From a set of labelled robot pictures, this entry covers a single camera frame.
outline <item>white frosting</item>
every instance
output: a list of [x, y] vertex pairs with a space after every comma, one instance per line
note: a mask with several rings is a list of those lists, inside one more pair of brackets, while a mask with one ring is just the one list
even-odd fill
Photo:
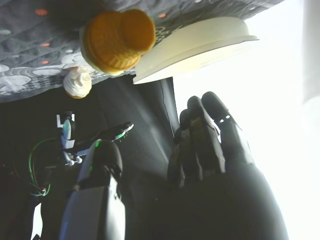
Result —
[[84, 98], [88, 95], [92, 87], [89, 71], [86, 67], [73, 68], [63, 80], [64, 89], [75, 97]]

